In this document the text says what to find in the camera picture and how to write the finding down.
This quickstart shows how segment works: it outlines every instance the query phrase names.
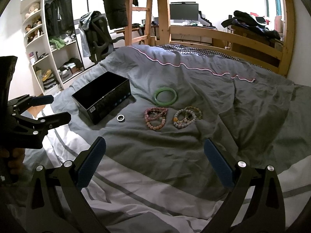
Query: human hand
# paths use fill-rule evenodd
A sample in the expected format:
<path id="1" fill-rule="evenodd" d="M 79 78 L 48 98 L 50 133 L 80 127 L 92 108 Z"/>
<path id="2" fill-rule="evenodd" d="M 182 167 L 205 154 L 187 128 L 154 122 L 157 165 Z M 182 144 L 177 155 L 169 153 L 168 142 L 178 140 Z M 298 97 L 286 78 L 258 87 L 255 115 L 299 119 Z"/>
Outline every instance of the human hand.
<path id="1" fill-rule="evenodd" d="M 7 149 L 0 148 L 0 157 L 8 158 L 10 153 Z M 10 168 L 10 173 L 13 175 L 18 175 L 23 168 L 23 161 L 25 158 L 25 149 L 15 148 L 11 151 L 11 156 L 14 158 L 10 160 L 7 165 Z"/>

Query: monitor screen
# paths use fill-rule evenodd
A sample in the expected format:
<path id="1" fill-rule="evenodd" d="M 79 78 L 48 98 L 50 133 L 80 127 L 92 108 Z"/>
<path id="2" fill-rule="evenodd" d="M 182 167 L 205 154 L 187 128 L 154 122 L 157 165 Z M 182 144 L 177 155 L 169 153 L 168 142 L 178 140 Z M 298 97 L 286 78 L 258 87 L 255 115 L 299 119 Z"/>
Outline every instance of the monitor screen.
<path id="1" fill-rule="evenodd" d="M 198 3 L 172 3 L 169 5 L 172 20 L 198 20 Z"/>

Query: wooden ladder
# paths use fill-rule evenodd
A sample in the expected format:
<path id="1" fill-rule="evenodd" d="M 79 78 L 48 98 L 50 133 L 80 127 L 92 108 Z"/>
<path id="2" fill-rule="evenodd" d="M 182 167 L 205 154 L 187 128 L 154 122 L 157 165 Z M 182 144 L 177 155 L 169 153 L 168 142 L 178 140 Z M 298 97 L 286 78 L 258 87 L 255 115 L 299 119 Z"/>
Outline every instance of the wooden ladder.
<path id="1" fill-rule="evenodd" d="M 145 35 L 132 38 L 132 13 L 133 11 L 146 11 L 146 24 Z M 125 27 L 124 37 L 125 45 L 130 46 L 132 43 L 144 41 L 146 45 L 151 45 L 155 41 L 151 37 L 151 13 L 152 13 L 152 0 L 147 0 L 147 7 L 133 7 L 133 0 L 126 0 L 126 13 L 128 16 L 128 26 Z"/>

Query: black and white checkered sheet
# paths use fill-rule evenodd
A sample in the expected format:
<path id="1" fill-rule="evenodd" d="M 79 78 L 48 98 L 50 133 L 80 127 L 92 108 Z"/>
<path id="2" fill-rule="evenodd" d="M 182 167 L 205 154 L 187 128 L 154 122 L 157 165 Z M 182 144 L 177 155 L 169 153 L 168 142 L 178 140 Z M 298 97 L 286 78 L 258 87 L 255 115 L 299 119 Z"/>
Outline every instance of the black and white checkered sheet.
<path id="1" fill-rule="evenodd" d="M 209 49 L 187 47 L 187 46 L 178 45 L 178 44 L 161 45 L 161 46 L 157 46 L 157 47 L 163 48 L 166 51 L 178 51 L 181 54 L 195 53 L 195 54 L 198 54 L 198 55 L 201 55 L 201 56 L 219 55 L 219 56 L 222 56 L 222 57 L 224 57 L 226 59 L 231 59 L 231 60 L 235 60 L 235 61 L 245 61 L 243 59 L 239 59 L 239 58 L 236 58 L 236 57 L 232 57 L 232 56 L 226 55 L 226 54 L 224 54 L 222 52 L 213 51 L 213 50 L 209 50 Z"/>

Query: silver ring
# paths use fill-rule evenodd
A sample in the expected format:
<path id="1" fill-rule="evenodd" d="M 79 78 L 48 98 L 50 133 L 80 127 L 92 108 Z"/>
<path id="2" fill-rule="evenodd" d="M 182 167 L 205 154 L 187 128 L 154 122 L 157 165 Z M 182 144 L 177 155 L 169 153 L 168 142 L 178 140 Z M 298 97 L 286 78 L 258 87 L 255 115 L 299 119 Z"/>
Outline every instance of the silver ring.
<path id="1" fill-rule="evenodd" d="M 124 115 L 118 115 L 117 119 L 118 119 L 118 122 L 121 123 L 125 120 L 125 117 Z"/>

